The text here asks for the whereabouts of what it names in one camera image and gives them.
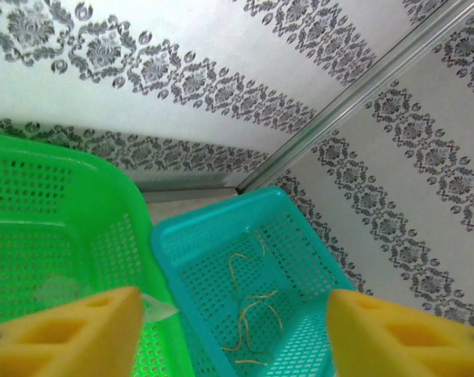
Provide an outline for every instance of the damask pattern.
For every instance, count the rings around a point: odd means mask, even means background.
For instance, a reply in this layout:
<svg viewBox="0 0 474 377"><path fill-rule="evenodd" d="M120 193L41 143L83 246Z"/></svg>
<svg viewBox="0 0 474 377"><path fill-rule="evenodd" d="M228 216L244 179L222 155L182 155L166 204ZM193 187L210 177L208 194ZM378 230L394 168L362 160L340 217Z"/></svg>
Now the damask pattern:
<svg viewBox="0 0 474 377"><path fill-rule="evenodd" d="M284 93L256 83L210 59L181 56L169 40L152 41L152 33L130 34L130 22L116 16L92 22L93 7L80 2L73 13L59 1L0 1L0 47L5 59L32 67L49 60L54 73L70 65L81 80L108 81L113 88L193 108L205 108L258 125L294 134L315 110Z"/></svg>
<svg viewBox="0 0 474 377"><path fill-rule="evenodd" d="M423 301L424 310L474 326L474 305L462 300L464 293L454 286L454 279L440 268L437 258L430 258L431 249L417 239L417 230L410 228L405 215L396 210L396 203L377 185L376 177L368 175L366 164L357 159L357 153L350 151L349 143L337 134L335 130L312 152L337 188L345 193L346 200L352 203L370 234L381 244L392 267L401 273L403 280L410 282L410 289ZM297 202L297 197L301 197L299 203L309 201L304 198L305 192L289 191Z"/></svg>
<svg viewBox="0 0 474 377"><path fill-rule="evenodd" d="M421 24L448 0L403 0L412 25Z"/></svg>
<svg viewBox="0 0 474 377"><path fill-rule="evenodd" d="M441 61L447 67L460 68L457 76L468 77L467 87L474 93L474 17L471 17L466 24L467 27L452 33L448 40L437 45L433 52L443 54Z"/></svg>
<svg viewBox="0 0 474 377"><path fill-rule="evenodd" d="M72 126L14 125L0 120L0 134L92 153L123 170L246 172L259 167L266 153L160 137L145 137Z"/></svg>
<svg viewBox="0 0 474 377"><path fill-rule="evenodd" d="M244 10L251 16L263 15L265 26L274 21L275 34L343 86L356 81L377 58L340 6L330 0L246 0Z"/></svg>
<svg viewBox="0 0 474 377"><path fill-rule="evenodd" d="M445 130L435 126L434 118L423 112L419 103L411 104L411 94L398 85L395 81L366 108L373 110L378 123L385 123L384 131L392 135L398 147L406 149L404 155L436 188L436 195L451 204L451 212L462 216L466 230L474 232L474 167L470 157L462 156L455 141L447 140Z"/></svg>
<svg viewBox="0 0 474 377"><path fill-rule="evenodd" d="M360 273L355 271L354 263L348 261L348 255L343 247L337 246L338 238L331 234L331 228L326 222L321 221L322 215L315 210L315 204L311 199L307 199L306 191L300 189L300 182L296 177L291 176L291 170L286 170L283 175L278 177L274 185L279 186L294 201L301 213L307 218L312 228L317 232L319 238L324 242L328 250L340 264L345 275L350 279L354 287L360 292L372 295L371 290L365 289L366 281Z"/></svg>

